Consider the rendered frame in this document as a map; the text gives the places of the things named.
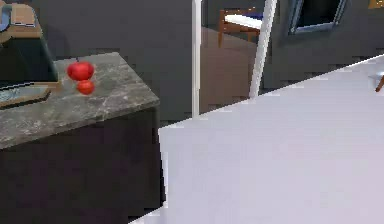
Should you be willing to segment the red tomato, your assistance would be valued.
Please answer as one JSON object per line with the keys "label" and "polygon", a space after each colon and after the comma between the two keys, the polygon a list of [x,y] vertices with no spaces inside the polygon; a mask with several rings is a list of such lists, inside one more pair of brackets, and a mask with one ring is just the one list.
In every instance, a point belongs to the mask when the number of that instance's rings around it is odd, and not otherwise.
{"label": "red tomato", "polygon": [[83,80],[77,84],[77,90],[84,95],[91,94],[94,91],[94,88],[94,83],[90,80]]}

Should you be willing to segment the dark cabinet with marble top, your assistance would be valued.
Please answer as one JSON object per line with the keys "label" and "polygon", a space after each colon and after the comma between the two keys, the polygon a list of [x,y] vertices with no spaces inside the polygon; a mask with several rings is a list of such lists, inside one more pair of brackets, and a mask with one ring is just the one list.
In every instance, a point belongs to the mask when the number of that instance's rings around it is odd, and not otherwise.
{"label": "dark cabinet with marble top", "polygon": [[159,99],[116,52],[92,55],[85,96],[62,88],[0,110],[0,224],[129,224],[165,200]]}

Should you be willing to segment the red apple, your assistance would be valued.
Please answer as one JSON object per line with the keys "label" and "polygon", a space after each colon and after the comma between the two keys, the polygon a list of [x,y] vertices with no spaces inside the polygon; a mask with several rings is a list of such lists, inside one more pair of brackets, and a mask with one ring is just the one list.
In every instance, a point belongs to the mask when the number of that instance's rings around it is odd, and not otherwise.
{"label": "red apple", "polygon": [[74,62],[67,68],[67,75],[75,81],[88,80],[94,74],[94,67],[89,62]]}

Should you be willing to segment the dark box with tan top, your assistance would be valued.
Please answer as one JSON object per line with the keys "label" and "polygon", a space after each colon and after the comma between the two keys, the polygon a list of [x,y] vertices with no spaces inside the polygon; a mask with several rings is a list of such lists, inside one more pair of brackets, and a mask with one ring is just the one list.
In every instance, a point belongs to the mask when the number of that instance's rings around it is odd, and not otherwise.
{"label": "dark box with tan top", "polygon": [[58,72],[35,10],[0,0],[0,89],[57,82]]}

